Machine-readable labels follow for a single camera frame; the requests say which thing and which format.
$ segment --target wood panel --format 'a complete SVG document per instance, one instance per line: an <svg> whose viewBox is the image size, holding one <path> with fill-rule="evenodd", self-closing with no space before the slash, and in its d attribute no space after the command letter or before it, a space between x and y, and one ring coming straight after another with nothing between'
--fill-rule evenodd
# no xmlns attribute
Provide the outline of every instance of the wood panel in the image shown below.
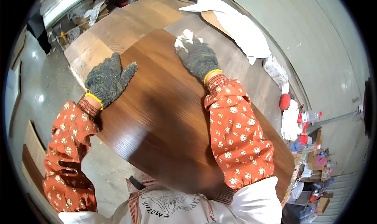
<svg viewBox="0 0 377 224"><path fill-rule="evenodd" d="M120 98L101 113L98 137L164 184L213 198L223 189L224 176L210 148L210 117L203 106L208 90L182 66L175 39L157 29L121 55L122 66L136 60L139 70ZM253 110L266 137L278 147L274 174L282 200L293 172L293 156L263 114Z"/></svg>
<svg viewBox="0 0 377 224"><path fill-rule="evenodd" d="M107 15L64 51L71 70L84 82L90 70L113 52L123 53L154 29L190 14L178 10L188 5L177 0L139 0Z"/></svg>
<svg viewBox="0 0 377 224"><path fill-rule="evenodd" d="M26 145L34 164L38 168L38 171L44 176L46 170L43 161L46 157L46 151L40 143L40 140L35 133L33 123L30 120L27 123L24 144Z"/></svg>
<svg viewBox="0 0 377 224"><path fill-rule="evenodd" d="M43 176L42 174L40 174L37 166L35 165L33 161L33 158L31 157L30 151L28 150L25 144L23 145L23 148L22 148L22 165L25 166L26 172L31 178L31 181L28 181L28 182L35 184L38 191L41 194L44 194L43 187L42 187Z"/></svg>
<svg viewBox="0 0 377 224"><path fill-rule="evenodd" d="M164 29L177 37L186 28L208 43L216 53L219 66L224 74L229 78L236 78L242 83L252 102L280 134L282 114L279 108L279 100L281 91L263 69L262 60L257 59L251 65L246 55L232 38L208 25L199 14L187 15Z"/></svg>

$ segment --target floral pattern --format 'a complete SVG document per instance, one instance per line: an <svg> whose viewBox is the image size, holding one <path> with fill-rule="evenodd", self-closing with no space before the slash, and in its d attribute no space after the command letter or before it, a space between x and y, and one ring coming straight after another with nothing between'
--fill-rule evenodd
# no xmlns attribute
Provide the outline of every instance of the floral pattern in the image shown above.
<svg viewBox="0 0 377 224"><path fill-rule="evenodd" d="M270 177L274 171L273 145L263 138L242 85L237 80L225 80L210 89L204 102L210 109L212 151L225 174L225 183L239 189Z"/></svg>
<svg viewBox="0 0 377 224"><path fill-rule="evenodd" d="M90 151L89 135L97 132L97 125L83 112L81 105L76 106L71 101L64 104L52 125L52 141L45 158L46 175L43 180L45 195L56 211L97 211L94 186L79 165Z"/></svg>

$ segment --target plastic bottle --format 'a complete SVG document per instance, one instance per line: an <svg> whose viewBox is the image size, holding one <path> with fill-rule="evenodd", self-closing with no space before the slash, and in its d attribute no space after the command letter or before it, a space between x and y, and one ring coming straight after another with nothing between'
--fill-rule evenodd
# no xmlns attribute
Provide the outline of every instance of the plastic bottle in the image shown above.
<svg viewBox="0 0 377 224"><path fill-rule="evenodd" d="M289 142L286 146L288 146L288 149L294 154L308 152L316 149L315 144L305 144L298 141Z"/></svg>
<svg viewBox="0 0 377 224"><path fill-rule="evenodd" d="M322 116L322 112L312 113L312 112L304 112L302 113L302 122L311 122L320 119Z"/></svg>

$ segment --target wooden board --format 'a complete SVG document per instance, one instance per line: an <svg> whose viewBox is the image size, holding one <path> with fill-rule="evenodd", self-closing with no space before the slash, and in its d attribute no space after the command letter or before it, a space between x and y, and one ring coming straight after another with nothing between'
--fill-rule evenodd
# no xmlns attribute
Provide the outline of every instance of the wooden board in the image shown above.
<svg viewBox="0 0 377 224"><path fill-rule="evenodd" d="M58 213L56 210L51 206L49 201L46 199L45 193L40 191L40 186L42 186L42 183L40 183L40 186L38 184L35 184L33 181L33 178L31 177L31 174L29 174L28 169L26 168L24 162L22 162L22 174L24 175L27 183L30 185L31 190L33 191L34 195L31 195L32 198L35 197L35 199L39 200L40 203L45 207L45 209L52 214L53 217L55 217L56 221L58 223L63 223L58 216Z"/></svg>
<svg viewBox="0 0 377 224"><path fill-rule="evenodd" d="M254 105L280 134L282 116L279 100L281 91L263 69L262 60L257 59L253 65L250 65L248 58L234 40L208 25L200 18L199 14L187 15L164 30L177 37L186 28L208 43L216 53L219 66L224 74L229 78L236 78L242 83Z"/></svg>
<svg viewBox="0 0 377 224"><path fill-rule="evenodd" d="M139 70L120 98L101 113L98 137L164 184L211 199L224 187L224 176L210 149L210 116L203 107L208 90L182 66L175 39L157 29L121 55L122 66L136 60ZM253 110L276 147L274 175L282 200L293 157L263 114Z"/></svg>
<svg viewBox="0 0 377 224"><path fill-rule="evenodd" d="M202 18L213 25L215 28L219 29L221 32L227 34L230 38L233 38L225 29L221 26L220 22L217 20L216 14L212 10L200 12Z"/></svg>
<svg viewBox="0 0 377 224"><path fill-rule="evenodd" d="M43 161L46 157L46 151L35 133L34 126L29 120L26 126L24 144L26 145L30 156L42 176L45 176L46 170Z"/></svg>
<svg viewBox="0 0 377 224"><path fill-rule="evenodd" d="M33 158L31 157L30 151L25 144L22 148L22 164L25 166L26 172L31 178L28 183L35 184L35 187L38 189L38 191L41 194L44 194L42 187L43 176L42 174L40 174L36 164L33 161Z"/></svg>
<svg viewBox="0 0 377 224"><path fill-rule="evenodd" d="M139 0L107 15L64 51L71 71L84 82L90 70L112 53L123 53L154 29L189 15L179 10L188 5L177 0Z"/></svg>

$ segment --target cloth rag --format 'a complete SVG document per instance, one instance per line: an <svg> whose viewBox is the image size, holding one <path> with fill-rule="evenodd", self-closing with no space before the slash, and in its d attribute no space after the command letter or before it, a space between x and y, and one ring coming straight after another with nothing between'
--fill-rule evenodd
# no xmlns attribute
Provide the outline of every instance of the cloth rag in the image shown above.
<svg viewBox="0 0 377 224"><path fill-rule="evenodd" d="M299 112L299 105L295 100L291 99L289 108L283 112L281 129L283 138L288 141L297 140L297 135L302 132L297 123Z"/></svg>
<svg viewBox="0 0 377 224"><path fill-rule="evenodd" d="M221 26L246 54L251 65L257 58L267 58L271 55L261 30L246 15L221 0L198 0L197 4L182 7L180 10L191 12L212 10Z"/></svg>

